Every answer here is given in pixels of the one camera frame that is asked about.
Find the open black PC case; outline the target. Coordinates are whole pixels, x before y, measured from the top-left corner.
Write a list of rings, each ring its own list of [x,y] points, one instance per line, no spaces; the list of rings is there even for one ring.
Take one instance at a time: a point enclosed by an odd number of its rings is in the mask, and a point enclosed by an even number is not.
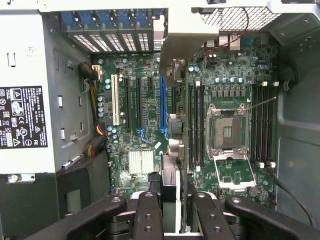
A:
[[[80,159],[106,152],[109,139],[97,128],[101,75],[93,57],[161,56],[168,19],[218,28],[218,36],[198,52],[235,47],[245,38],[277,44],[274,165],[264,166],[275,204],[261,205],[320,230],[320,0],[0,0],[0,12],[56,17],[59,32],[88,52],[89,61],[78,69],[89,93],[94,135]],[[34,182],[9,183],[0,175],[0,240],[25,240],[65,218],[59,218],[59,171],[38,173]],[[204,240],[190,228],[185,237],[175,235],[175,205],[161,201],[158,174],[164,240]]]

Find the green motherboard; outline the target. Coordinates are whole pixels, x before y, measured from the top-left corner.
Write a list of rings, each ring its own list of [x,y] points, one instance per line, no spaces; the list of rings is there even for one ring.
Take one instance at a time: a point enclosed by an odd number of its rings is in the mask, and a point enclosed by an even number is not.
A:
[[[221,47],[207,53],[200,50],[189,62],[188,72],[199,77],[205,86],[204,116],[206,133],[206,114],[211,103],[217,108],[231,109],[240,103],[247,108],[252,106],[252,86],[256,85],[256,104],[259,87],[263,87],[263,101],[268,100],[268,87],[273,86],[273,96],[278,92],[278,74],[275,58],[278,55],[276,43],[260,44],[256,37],[248,37],[236,42],[235,47]],[[93,69],[100,73],[97,83],[98,132],[106,134],[108,141],[105,150],[109,164],[109,191],[127,199],[135,192],[146,191],[150,184],[148,175],[162,171],[162,158],[168,154],[169,135],[167,138],[160,131],[160,54],[154,53],[109,53],[92,58]],[[111,75],[117,75],[119,96],[119,125],[113,124]],[[148,77],[153,78],[153,92],[148,91]],[[127,127],[125,78],[130,80],[131,91],[131,129]],[[141,81],[141,116],[142,127],[138,129],[136,104],[136,78]],[[181,107],[181,90],[175,89],[176,107]],[[166,88],[166,115],[172,113],[172,91]],[[249,110],[249,150],[248,159],[252,167],[256,186],[260,189],[259,197],[248,195],[249,187],[243,192],[229,188],[220,188],[213,160],[209,159],[206,146],[204,168],[194,171],[194,186],[199,191],[213,193],[223,202],[231,195],[249,198],[265,206],[275,204],[274,185],[265,170],[262,160],[264,138],[264,105],[261,105],[261,162],[257,160],[257,107],[256,110],[256,161],[251,158],[252,117]],[[276,100],[272,101],[272,144],[271,161],[274,165],[276,134]],[[131,175],[129,173],[128,154],[131,151],[153,151],[154,171],[148,174]],[[251,174],[245,162],[234,160],[217,163],[220,178],[225,183],[250,181]]]

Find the long black expansion slot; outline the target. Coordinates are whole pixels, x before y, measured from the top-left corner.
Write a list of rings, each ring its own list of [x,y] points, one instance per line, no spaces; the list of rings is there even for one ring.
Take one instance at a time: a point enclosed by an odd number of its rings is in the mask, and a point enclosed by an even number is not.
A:
[[[125,83],[125,103],[126,103],[126,116],[127,116],[127,128],[132,127],[132,113],[131,113],[131,84],[128,78],[124,79]]]
[[[142,127],[142,102],[141,102],[141,79],[136,78],[136,111],[137,111],[137,128]]]

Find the silver coin battery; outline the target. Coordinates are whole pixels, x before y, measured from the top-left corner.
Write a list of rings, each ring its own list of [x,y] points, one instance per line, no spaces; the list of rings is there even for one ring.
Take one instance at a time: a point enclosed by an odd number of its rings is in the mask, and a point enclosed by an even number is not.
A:
[[[257,198],[261,194],[261,191],[257,186],[250,187],[247,192],[251,198]]]

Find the white expansion slot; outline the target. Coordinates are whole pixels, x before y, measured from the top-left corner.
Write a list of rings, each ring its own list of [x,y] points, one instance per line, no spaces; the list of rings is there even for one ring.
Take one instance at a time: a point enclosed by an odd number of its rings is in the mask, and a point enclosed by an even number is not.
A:
[[[119,82],[116,74],[111,75],[111,94],[112,94],[112,117],[113,125],[120,124],[120,107],[119,107]]]

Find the grey power supply unit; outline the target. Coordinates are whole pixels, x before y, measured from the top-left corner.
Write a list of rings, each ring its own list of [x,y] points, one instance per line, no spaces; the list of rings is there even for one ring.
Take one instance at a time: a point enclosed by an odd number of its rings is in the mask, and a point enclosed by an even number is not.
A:
[[[94,136],[78,65],[88,52],[56,17],[0,12],[0,175],[30,183],[78,161]]]

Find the thin metal locking lever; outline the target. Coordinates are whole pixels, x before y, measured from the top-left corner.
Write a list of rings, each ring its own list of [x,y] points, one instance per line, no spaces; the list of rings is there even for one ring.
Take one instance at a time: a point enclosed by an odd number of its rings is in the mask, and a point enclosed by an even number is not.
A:
[[[264,101],[262,101],[262,102],[260,102],[260,103],[257,103],[257,104],[255,104],[255,105],[252,105],[251,107],[248,107],[248,108],[246,109],[246,111],[252,110],[253,108],[256,108],[256,107],[261,106],[261,105],[263,105],[263,104],[269,103],[269,102],[271,102],[271,101],[273,101],[273,100],[276,100],[276,99],[277,99],[277,97],[274,96],[274,97],[272,97],[272,98],[270,98],[270,99],[268,99],[268,100],[264,100]]]

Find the CPU socket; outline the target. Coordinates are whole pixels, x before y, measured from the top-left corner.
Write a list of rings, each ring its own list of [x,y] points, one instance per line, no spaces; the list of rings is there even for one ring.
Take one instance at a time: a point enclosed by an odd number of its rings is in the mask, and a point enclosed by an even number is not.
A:
[[[211,161],[248,157],[249,111],[244,102],[234,108],[218,108],[210,103],[205,123],[206,152]]]

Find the silver socket cover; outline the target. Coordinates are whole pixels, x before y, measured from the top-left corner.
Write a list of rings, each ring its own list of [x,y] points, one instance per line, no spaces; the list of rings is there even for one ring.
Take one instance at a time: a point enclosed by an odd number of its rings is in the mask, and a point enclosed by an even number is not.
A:
[[[217,181],[220,188],[230,189],[231,191],[234,191],[234,192],[245,192],[247,188],[255,187],[257,185],[254,171],[251,167],[250,160],[246,153],[239,154],[239,153],[231,153],[231,151],[227,151],[226,153],[213,156],[212,159],[214,162]],[[241,180],[239,184],[234,183],[233,181],[224,182],[223,178],[220,178],[221,171],[218,168],[218,162],[225,162],[225,161],[235,161],[236,163],[240,163],[240,162],[246,163],[249,173],[251,175],[251,180],[248,180],[248,181]]]

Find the blue expansion slot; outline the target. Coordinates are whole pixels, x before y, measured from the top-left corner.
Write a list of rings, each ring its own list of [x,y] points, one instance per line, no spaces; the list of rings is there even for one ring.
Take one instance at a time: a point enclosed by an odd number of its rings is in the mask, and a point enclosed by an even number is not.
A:
[[[167,108],[166,108],[166,83],[165,79],[159,77],[159,96],[160,96],[160,132],[167,138],[167,127],[166,127],[166,117],[167,117]]]

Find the black RAM slot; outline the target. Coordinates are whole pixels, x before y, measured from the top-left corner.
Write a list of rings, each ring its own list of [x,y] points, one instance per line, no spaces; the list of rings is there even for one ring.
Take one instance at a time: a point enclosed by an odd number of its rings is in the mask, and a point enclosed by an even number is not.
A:
[[[257,103],[257,86],[252,86],[252,109],[251,109],[251,159],[255,163],[256,162],[256,108],[255,105]]]
[[[198,88],[194,86],[194,165],[198,163]]]
[[[204,86],[199,88],[199,163],[204,166]]]
[[[267,150],[266,150],[266,162],[267,165],[271,161],[271,154],[272,154],[272,135],[273,135],[273,102],[274,99],[274,93],[273,93],[273,86],[270,85],[267,90],[268,93],[268,100],[267,103],[267,133],[268,133],[268,139],[267,139]]]
[[[188,86],[188,155],[189,168],[194,167],[193,163],[193,120],[192,120],[192,103],[193,103],[193,87]]]
[[[263,150],[261,154],[261,159],[266,163],[267,158],[267,148],[268,148],[268,103],[263,104]]]
[[[258,88],[258,103],[260,104],[263,101],[263,91],[264,88],[260,86]],[[262,110],[261,105],[257,106],[257,160],[261,162],[261,122],[262,122]]]

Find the silver chipset heatsink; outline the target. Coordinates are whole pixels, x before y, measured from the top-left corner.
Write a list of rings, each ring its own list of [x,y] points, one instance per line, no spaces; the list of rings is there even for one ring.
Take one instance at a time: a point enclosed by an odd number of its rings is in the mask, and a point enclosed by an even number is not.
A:
[[[154,171],[154,153],[152,150],[130,151],[128,153],[130,175],[144,175]]]

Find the black air shroud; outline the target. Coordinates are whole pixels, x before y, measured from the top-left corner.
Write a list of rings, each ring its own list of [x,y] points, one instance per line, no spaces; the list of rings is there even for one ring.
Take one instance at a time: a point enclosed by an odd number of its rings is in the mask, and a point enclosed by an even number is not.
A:
[[[60,219],[107,197],[110,193],[109,157],[102,151],[94,158],[83,157],[57,173]]]

